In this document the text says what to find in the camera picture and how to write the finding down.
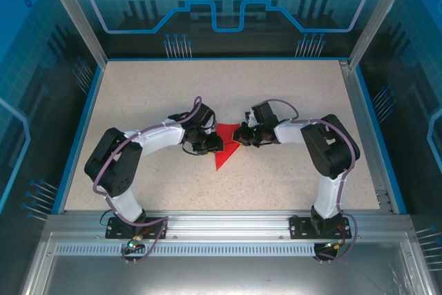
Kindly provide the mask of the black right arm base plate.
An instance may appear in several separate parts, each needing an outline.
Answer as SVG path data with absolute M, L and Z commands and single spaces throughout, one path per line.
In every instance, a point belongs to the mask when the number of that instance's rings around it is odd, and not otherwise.
M 352 238 L 349 221 L 341 215 L 327 220 L 321 220 L 319 217 L 292 216 L 289 219 L 289 233 L 292 240 Z

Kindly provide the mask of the red cloth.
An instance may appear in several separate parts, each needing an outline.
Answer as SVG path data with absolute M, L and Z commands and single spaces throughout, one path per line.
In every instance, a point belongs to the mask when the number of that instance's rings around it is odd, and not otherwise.
M 219 171 L 223 164 L 233 155 L 240 145 L 232 141 L 234 132 L 240 128 L 239 124 L 218 124 L 216 133 L 221 137 L 223 150 L 215 154 L 215 169 Z

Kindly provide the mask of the aluminium frame post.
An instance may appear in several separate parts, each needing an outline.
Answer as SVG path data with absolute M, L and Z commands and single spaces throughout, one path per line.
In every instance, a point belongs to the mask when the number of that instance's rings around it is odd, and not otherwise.
M 70 19 L 74 23 L 81 38 L 101 69 L 105 69 L 108 58 L 96 36 L 86 15 L 77 0 L 60 0 Z
M 356 70 L 357 65 L 361 61 L 363 55 L 367 51 L 369 45 L 374 39 L 378 29 L 381 27 L 388 12 L 391 10 L 396 0 L 379 0 L 371 14 L 367 25 L 364 27 L 358 41 L 356 42 L 348 60 L 349 69 Z

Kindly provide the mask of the aluminium mounting rail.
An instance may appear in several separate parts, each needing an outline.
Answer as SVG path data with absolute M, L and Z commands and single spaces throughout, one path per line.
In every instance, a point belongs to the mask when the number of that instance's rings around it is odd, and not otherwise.
M 308 217 L 306 210 L 288 211 L 153 211 L 152 216 L 168 216 L 166 239 L 169 241 L 214 240 L 286 240 L 289 219 Z M 412 230 L 407 215 L 378 210 L 351 212 L 361 239 L 395 237 Z M 43 235 L 63 240 L 101 240 L 105 226 L 100 212 L 69 211 L 49 216 Z

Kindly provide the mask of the steel front tray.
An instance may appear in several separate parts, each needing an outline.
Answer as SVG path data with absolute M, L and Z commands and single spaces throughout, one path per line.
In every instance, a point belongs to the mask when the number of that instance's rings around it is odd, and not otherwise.
M 342 260 L 312 257 L 56 256 L 42 243 L 19 295 L 442 295 L 404 235 L 360 242 Z

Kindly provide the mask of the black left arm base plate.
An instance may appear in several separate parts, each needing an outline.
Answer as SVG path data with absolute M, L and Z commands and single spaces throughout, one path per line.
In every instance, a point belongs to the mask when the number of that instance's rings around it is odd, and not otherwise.
M 135 236 L 141 236 L 143 240 L 155 240 L 160 233 L 161 226 L 162 223 L 159 222 L 147 227 L 135 227 L 124 223 L 117 217 L 111 217 L 106 225 L 105 238 L 129 240 Z

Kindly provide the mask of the aluminium side rail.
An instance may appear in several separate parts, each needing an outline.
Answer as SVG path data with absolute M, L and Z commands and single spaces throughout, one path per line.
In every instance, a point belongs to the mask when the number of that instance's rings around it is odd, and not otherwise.
M 395 214 L 394 201 L 390 197 L 390 178 L 383 163 L 382 153 L 378 149 L 376 134 L 357 74 L 350 69 L 347 61 L 339 60 L 338 63 L 352 106 L 361 139 L 361 150 L 364 151 L 378 206 L 382 213 Z

